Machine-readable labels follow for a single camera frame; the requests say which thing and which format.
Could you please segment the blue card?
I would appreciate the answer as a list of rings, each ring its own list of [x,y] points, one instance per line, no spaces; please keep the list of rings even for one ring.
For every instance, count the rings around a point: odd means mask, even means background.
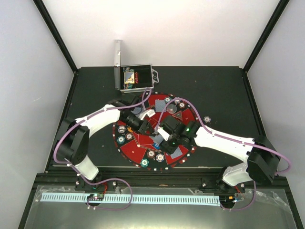
[[[135,107],[133,110],[132,110],[132,113],[135,114],[135,115],[138,115],[142,112],[142,107]]]
[[[183,155],[183,153],[182,153],[180,147],[178,146],[178,147],[176,148],[176,150],[170,155],[170,157],[171,157],[172,159],[176,159],[176,158],[178,158],[178,157],[180,157],[180,156],[182,156],[182,155]]]
[[[161,113],[166,106],[166,102],[164,100],[155,100],[155,111],[157,113]]]

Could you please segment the blue white chips seat seven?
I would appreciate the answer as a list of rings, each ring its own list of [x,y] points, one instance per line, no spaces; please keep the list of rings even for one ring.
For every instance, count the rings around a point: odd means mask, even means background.
[[[124,126],[124,125],[119,126],[118,127],[118,132],[120,134],[124,134],[126,132],[126,126]]]

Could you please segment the brown chip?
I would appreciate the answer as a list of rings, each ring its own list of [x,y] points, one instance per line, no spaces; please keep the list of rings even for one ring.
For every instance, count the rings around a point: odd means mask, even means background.
[[[148,151],[147,152],[147,157],[148,158],[154,158],[155,157],[155,152],[154,151]]]
[[[185,103],[183,103],[183,102],[179,103],[180,108],[185,108],[185,106],[186,106]]]
[[[126,139],[127,139],[128,141],[130,141],[130,140],[133,139],[133,135],[132,135],[131,133],[126,134],[125,137],[126,137]]]

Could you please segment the black triangular token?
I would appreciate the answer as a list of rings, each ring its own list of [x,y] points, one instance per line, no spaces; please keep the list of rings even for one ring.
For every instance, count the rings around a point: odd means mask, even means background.
[[[176,118],[176,119],[181,120],[181,121],[183,120],[182,111],[178,111],[178,112],[172,114],[172,116],[173,116],[174,118]]]

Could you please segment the green chips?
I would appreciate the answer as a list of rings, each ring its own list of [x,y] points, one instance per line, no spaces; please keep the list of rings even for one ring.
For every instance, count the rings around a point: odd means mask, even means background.
[[[166,98],[164,99],[164,101],[165,101],[165,103],[167,104],[167,103],[169,103],[169,102],[171,101],[171,98],[170,98],[170,97],[166,97]]]
[[[144,158],[140,162],[140,166],[146,168],[149,165],[149,160]]]
[[[118,138],[117,138],[117,143],[118,144],[123,144],[125,142],[125,137],[124,136],[119,136]]]

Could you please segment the grey card deck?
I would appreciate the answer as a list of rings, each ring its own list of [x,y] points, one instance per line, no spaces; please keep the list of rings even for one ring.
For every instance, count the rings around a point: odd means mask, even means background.
[[[158,145],[164,140],[164,138],[161,135],[150,136],[150,138],[153,140],[154,143]]]

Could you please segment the clear round dealer puck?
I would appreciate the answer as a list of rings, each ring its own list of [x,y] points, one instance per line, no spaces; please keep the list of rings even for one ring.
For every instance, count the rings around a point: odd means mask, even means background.
[[[169,104],[167,107],[166,107],[166,111],[170,114],[175,114],[177,112],[177,106],[176,104]]]

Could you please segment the purple white chip stack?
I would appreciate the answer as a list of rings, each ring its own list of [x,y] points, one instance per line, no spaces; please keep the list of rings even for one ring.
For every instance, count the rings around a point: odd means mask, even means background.
[[[209,116],[205,116],[203,119],[206,123],[210,123],[211,122],[211,118]]]

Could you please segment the blue white chip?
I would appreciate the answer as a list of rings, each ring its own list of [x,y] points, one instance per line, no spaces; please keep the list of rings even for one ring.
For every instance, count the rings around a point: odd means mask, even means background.
[[[156,161],[157,162],[162,162],[162,161],[164,161],[164,159],[165,159],[165,156],[163,154],[157,154],[156,155]]]

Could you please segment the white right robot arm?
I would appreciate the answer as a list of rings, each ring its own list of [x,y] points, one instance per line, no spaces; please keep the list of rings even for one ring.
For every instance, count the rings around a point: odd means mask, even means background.
[[[273,183],[280,157],[264,136],[258,139],[238,137],[196,121],[184,124],[172,116],[166,117],[155,130],[162,138],[159,146],[166,153],[173,154],[178,146],[204,147],[240,160],[238,165],[223,167],[215,181],[206,182],[206,189],[228,193],[235,186],[249,181],[261,185]]]

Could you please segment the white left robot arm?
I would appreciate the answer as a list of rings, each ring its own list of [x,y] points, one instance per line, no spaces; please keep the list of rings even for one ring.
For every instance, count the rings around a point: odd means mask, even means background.
[[[86,178],[85,184],[91,190],[102,186],[99,169],[88,156],[89,139],[104,127],[121,121],[139,134],[153,134],[154,129],[145,119],[156,114],[153,109],[145,108],[145,98],[139,102],[133,98],[130,102],[111,100],[101,109],[77,119],[66,118],[57,132],[53,144],[53,159],[76,169]]]

